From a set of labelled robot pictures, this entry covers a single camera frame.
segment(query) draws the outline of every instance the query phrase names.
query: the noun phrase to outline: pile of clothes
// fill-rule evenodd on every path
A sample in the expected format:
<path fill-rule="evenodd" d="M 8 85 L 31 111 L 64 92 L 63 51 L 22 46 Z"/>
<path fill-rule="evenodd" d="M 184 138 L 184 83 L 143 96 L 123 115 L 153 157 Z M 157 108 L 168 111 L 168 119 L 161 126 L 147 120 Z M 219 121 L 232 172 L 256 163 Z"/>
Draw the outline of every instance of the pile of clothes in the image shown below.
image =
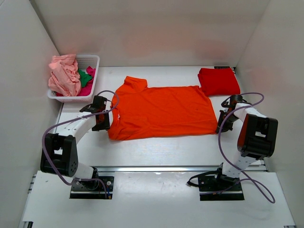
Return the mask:
<path fill-rule="evenodd" d="M 96 69 L 90 66 L 86 72 L 78 69 L 76 54 L 53 56 L 48 66 L 51 69 L 48 87 L 57 96 L 88 96 L 91 93 Z"/>

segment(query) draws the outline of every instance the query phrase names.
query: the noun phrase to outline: cable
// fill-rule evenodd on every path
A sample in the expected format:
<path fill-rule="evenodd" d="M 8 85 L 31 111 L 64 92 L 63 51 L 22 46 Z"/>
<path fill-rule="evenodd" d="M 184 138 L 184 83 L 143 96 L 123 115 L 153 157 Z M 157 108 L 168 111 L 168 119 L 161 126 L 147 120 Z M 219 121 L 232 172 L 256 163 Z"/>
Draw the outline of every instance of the cable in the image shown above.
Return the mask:
<path fill-rule="evenodd" d="M 106 113 L 109 113 L 111 111 L 113 111 L 117 106 L 118 106 L 118 103 L 119 103 L 119 97 L 118 95 L 113 92 L 113 91 L 110 91 L 110 90 L 103 90 L 101 92 L 99 92 L 97 95 L 100 95 L 101 93 L 104 93 L 104 92 L 109 92 L 109 93 L 112 93 L 114 94 L 114 96 L 116 96 L 117 98 L 117 102 L 116 104 L 110 109 L 110 110 L 103 110 L 102 112 L 99 112 L 99 113 L 92 113 L 92 114 L 89 114 L 89 115 L 83 115 L 81 117 L 77 117 L 75 119 L 72 119 L 72 120 L 68 120 L 68 121 L 64 121 L 62 123 L 57 123 L 49 128 L 47 128 L 47 130 L 43 133 L 42 135 L 42 150 L 43 150 L 43 153 L 45 154 L 46 158 L 47 158 L 47 161 L 48 163 L 51 165 L 51 167 L 53 168 L 54 172 L 58 175 L 58 177 L 66 184 L 66 185 L 69 185 L 71 186 L 73 184 L 74 181 L 98 181 L 102 184 L 103 188 L 104 188 L 104 192 L 105 192 L 105 195 L 106 195 L 106 187 L 105 187 L 105 184 L 104 182 L 101 180 L 101 179 L 98 179 L 98 178 L 93 178 L 93 179 L 79 179 L 79 178 L 74 178 L 70 183 L 66 181 L 66 179 L 61 175 L 61 173 L 58 171 L 58 169 L 56 168 L 56 166 L 54 165 L 54 163 L 52 162 L 48 152 L 47 152 L 47 148 L 46 148 L 46 144 L 45 144 L 45 138 L 46 138 L 46 135 L 47 133 L 52 130 L 53 128 L 55 127 L 58 127 L 58 126 L 61 126 L 61 125 L 64 125 L 64 124 L 67 124 L 67 123 L 71 123 L 71 122 L 74 122 L 74 121 L 78 121 L 78 120 L 81 120 L 83 118 L 88 118 L 88 117 L 91 117 L 91 116 L 94 116 L 94 115 L 100 115 L 100 114 L 106 114 Z"/>
<path fill-rule="evenodd" d="M 241 168 L 239 168 L 238 166 L 234 165 L 227 157 L 226 155 L 224 154 L 223 152 L 223 149 L 222 149 L 222 146 L 221 146 L 221 142 L 220 142 L 220 137 L 221 137 L 221 132 L 222 132 L 222 129 L 223 129 L 223 126 L 224 126 L 224 123 L 226 122 L 226 120 L 237 110 L 240 110 L 242 108 L 249 108 L 251 106 L 255 106 L 259 103 L 261 103 L 263 100 L 264 100 L 264 95 L 261 94 L 261 93 L 256 93 L 256 92 L 251 92 L 251 93 L 243 93 L 241 95 L 248 95 L 248 94 L 257 94 L 257 95 L 261 95 L 262 96 L 262 99 L 256 103 L 254 103 L 253 105 L 247 105 L 247 106 L 243 106 L 243 107 L 239 107 L 239 108 L 236 108 L 235 110 L 231 111 L 229 114 L 227 114 L 227 116 L 225 117 L 225 119 L 223 120 L 220 128 L 219 128 L 219 133 L 218 133 L 218 147 L 219 147 L 219 151 L 220 153 L 222 154 L 223 158 L 231 165 L 233 166 L 234 168 L 236 168 L 237 170 L 240 170 L 247 178 L 245 179 L 241 179 L 239 181 L 237 181 L 234 185 L 230 186 L 229 188 L 226 188 L 224 190 L 220 190 L 220 191 L 213 191 L 213 192 L 204 192 L 204 193 L 201 193 L 201 195 L 208 195 L 208 194 L 218 194 L 218 193 L 223 193 L 227 190 L 229 190 L 230 188 L 232 188 L 233 186 L 235 186 L 236 184 L 239 184 L 240 182 L 242 181 L 251 181 L 256 187 L 257 189 L 262 193 L 262 195 L 270 202 L 270 203 L 275 203 L 275 198 L 273 196 L 273 194 L 271 193 L 271 191 L 264 185 L 262 184 L 261 182 L 255 180 L 255 179 L 252 179 L 247 173 L 245 173 Z M 261 188 L 258 186 L 261 185 L 268 193 L 269 195 L 271 196 L 272 199 L 270 199 L 262 190 Z"/>

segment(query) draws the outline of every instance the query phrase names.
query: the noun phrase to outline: basket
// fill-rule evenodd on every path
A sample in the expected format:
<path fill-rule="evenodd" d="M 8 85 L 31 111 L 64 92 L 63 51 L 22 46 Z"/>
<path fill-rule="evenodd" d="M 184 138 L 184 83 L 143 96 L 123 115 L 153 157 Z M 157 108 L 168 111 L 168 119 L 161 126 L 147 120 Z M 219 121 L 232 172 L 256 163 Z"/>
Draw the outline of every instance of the basket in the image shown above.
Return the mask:
<path fill-rule="evenodd" d="M 63 103 L 87 103 L 92 101 L 99 67 L 99 56 L 77 55 L 76 60 L 78 63 L 78 69 L 80 70 L 86 71 L 89 66 L 91 66 L 91 68 L 96 68 L 91 93 L 88 96 L 56 96 L 56 93 L 54 91 L 48 89 L 47 96 L 49 98 L 56 99 Z"/>

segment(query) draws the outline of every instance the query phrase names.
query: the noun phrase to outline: orange shirt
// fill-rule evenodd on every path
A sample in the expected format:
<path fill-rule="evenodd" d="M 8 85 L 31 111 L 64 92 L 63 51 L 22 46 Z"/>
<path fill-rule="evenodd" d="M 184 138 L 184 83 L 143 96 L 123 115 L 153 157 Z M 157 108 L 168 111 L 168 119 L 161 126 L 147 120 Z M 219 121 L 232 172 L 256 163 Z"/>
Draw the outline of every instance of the orange shirt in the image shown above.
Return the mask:
<path fill-rule="evenodd" d="M 110 139 L 215 133 L 218 122 L 211 101 L 197 85 L 147 86 L 147 80 L 127 76 L 116 90 L 120 102 L 113 110 Z"/>

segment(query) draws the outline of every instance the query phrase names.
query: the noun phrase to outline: metal strip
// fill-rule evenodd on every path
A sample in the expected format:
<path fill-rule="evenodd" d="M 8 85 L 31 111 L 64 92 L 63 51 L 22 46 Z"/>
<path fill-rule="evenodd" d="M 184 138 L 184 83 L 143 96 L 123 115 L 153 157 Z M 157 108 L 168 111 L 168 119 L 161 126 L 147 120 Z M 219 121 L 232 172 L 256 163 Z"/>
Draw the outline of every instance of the metal strip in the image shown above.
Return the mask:
<path fill-rule="evenodd" d="M 217 166 L 103 166 L 98 172 L 202 172 L 215 171 Z M 267 171 L 264 165 L 249 166 L 246 171 Z"/>

